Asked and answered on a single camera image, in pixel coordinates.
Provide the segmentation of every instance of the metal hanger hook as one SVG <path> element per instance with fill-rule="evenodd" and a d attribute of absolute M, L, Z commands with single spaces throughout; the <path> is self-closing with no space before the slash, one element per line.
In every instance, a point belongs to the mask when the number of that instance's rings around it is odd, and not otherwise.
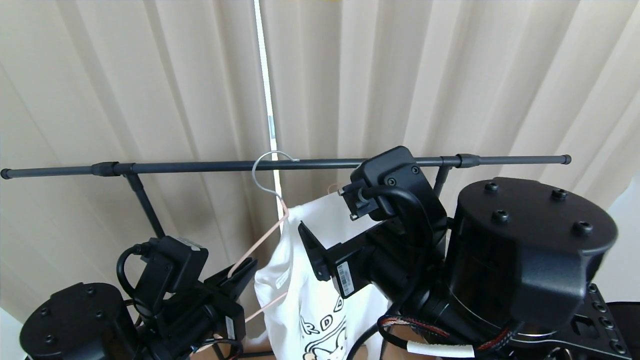
<path fill-rule="evenodd" d="M 253 178 L 253 182 L 255 183 L 255 185 L 258 186 L 261 190 L 264 190 L 264 191 L 266 191 L 268 193 L 272 193 L 273 195 L 276 195 L 278 197 L 278 199 L 280 199 L 280 201 L 282 201 L 282 196 L 280 196 L 279 193 L 277 193 L 275 190 L 267 189 L 264 186 L 260 185 L 260 183 L 258 183 L 258 179 L 255 178 L 255 169 L 258 167 L 258 163 L 260 162 L 260 160 L 262 160 L 263 157 L 265 157 L 265 156 L 267 156 L 269 154 L 273 154 L 273 153 L 283 154 L 284 156 L 288 157 L 293 162 L 300 161 L 300 159 L 294 159 L 289 154 L 287 154 L 286 152 L 283 152 L 283 151 L 280 151 L 280 150 L 268 151 L 268 152 L 265 152 L 264 154 L 260 155 L 258 160 L 256 160 L 255 163 L 253 163 L 253 168 L 251 169 L 251 177 Z"/>

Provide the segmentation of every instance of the barcode sticker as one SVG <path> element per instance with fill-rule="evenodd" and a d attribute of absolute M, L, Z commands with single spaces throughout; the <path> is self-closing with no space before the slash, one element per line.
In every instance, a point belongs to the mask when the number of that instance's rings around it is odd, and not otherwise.
<path fill-rule="evenodd" d="M 227 336 L 231 340 L 236 339 L 236 328 L 234 327 L 234 320 L 228 316 L 225 316 L 225 322 L 227 323 Z"/>
<path fill-rule="evenodd" d="M 344 296 L 353 293 L 353 281 L 351 280 L 351 271 L 349 271 L 349 262 L 345 261 L 338 265 L 338 276 L 340 276 L 340 283 L 342 285 L 342 291 Z"/>

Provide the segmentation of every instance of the beige curtain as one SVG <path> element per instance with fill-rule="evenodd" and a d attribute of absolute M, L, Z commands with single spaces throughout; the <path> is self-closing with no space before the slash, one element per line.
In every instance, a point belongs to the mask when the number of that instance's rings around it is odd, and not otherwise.
<path fill-rule="evenodd" d="M 608 208 L 640 167 L 634 1 L 261 1 L 278 147 L 299 158 L 571 154 L 570 166 L 454 169 L 515 176 Z M 283 174 L 300 204 L 348 171 Z M 435 171 L 427 172 L 434 180 Z"/>
<path fill-rule="evenodd" d="M 0 119 L 2 167 L 256 159 L 269 132 L 253 2 L 1 1 Z M 141 178 L 165 232 L 209 249 L 202 277 L 277 220 L 250 174 Z M 117 257 L 153 236 L 122 178 L 0 188 L 0 299 L 21 321 L 71 284 L 117 284 Z M 142 261 L 127 266 L 136 281 Z"/>

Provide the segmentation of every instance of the black metal pole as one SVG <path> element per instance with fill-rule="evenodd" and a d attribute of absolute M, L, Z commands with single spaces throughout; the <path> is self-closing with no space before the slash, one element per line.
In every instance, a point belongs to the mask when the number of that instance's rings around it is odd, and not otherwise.
<path fill-rule="evenodd" d="M 261 161 L 256 170 L 305 170 L 355 168 L 366 159 L 318 159 L 318 160 L 279 160 Z M 478 165 L 510 165 L 510 164 L 569 164 L 569 155 L 558 156 L 489 156 L 480 157 L 471 154 L 455 156 L 435 156 L 416 158 L 421 167 L 457 167 L 467 168 Z M 16 177 L 96 175 L 119 176 L 124 174 L 163 174 L 175 172 L 228 172 L 250 171 L 253 161 L 189 161 L 182 163 L 117 163 L 105 162 L 83 167 L 52 167 L 2 169 L 3 179 Z"/>
<path fill-rule="evenodd" d="M 142 210 L 145 211 L 147 219 L 151 223 L 151 227 L 154 228 L 154 232 L 156 233 L 157 238 L 164 238 L 164 230 L 162 225 L 160 224 L 160 220 L 156 216 L 156 212 L 154 211 L 154 207 L 151 205 L 151 201 L 149 201 L 149 197 L 145 191 L 145 187 L 142 185 L 142 181 L 137 174 L 128 174 L 124 175 L 129 181 L 129 185 L 131 186 L 131 190 L 136 193 L 138 197 L 138 201 L 140 201 L 140 205 L 142 205 Z"/>
<path fill-rule="evenodd" d="M 442 192 L 442 187 L 444 186 L 444 183 L 447 180 L 447 176 L 449 175 L 449 170 L 451 170 L 451 167 L 440 167 L 438 169 L 438 174 L 436 175 L 436 182 L 433 183 L 433 192 L 435 192 L 438 197 L 440 197 L 440 193 Z"/>

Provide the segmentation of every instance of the bolt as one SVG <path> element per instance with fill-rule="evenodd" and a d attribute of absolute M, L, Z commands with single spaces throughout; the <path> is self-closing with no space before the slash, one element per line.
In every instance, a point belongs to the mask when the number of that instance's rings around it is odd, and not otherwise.
<path fill-rule="evenodd" d="M 613 323 L 611 322 L 611 320 L 607 318 L 604 318 L 604 317 L 600 318 L 600 323 L 607 329 L 613 329 Z"/>
<path fill-rule="evenodd" d="M 616 340 L 611 340 L 611 348 L 619 354 L 624 354 L 627 352 L 625 347 L 620 345 Z"/>
<path fill-rule="evenodd" d="M 53 344 L 55 344 L 55 343 L 56 343 L 56 337 L 55 337 L 55 336 L 53 336 L 53 335 L 51 335 L 51 334 L 49 334 L 49 335 L 45 336 L 45 338 L 44 338 L 44 342 L 45 342 L 47 345 L 53 345 Z"/>
<path fill-rule="evenodd" d="M 551 191 L 551 197 L 555 200 L 565 200 L 567 192 L 564 189 L 553 189 Z"/>
<path fill-rule="evenodd" d="M 496 191 L 498 191 L 498 184 L 496 184 L 496 183 L 486 183 L 486 184 L 484 184 L 484 189 L 487 192 L 496 192 Z"/>
<path fill-rule="evenodd" d="M 593 225 L 586 221 L 576 221 L 573 223 L 573 232 L 580 236 L 588 236 L 593 230 Z"/>
<path fill-rule="evenodd" d="M 604 307 L 601 303 L 599 303 L 599 302 L 597 302 L 597 301 L 595 301 L 595 302 L 593 303 L 593 308 L 594 308 L 594 309 L 596 309 L 596 310 L 598 310 L 598 311 L 599 311 L 599 312 L 601 312 L 601 313 L 606 313 L 606 312 L 607 312 L 607 308 L 606 308 L 606 307 Z"/>
<path fill-rule="evenodd" d="M 507 222 L 509 220 L 509 213 L 504 210 L 495 210 L 493 214 L 491 214 L 491 219 L 494 222 Z"/>

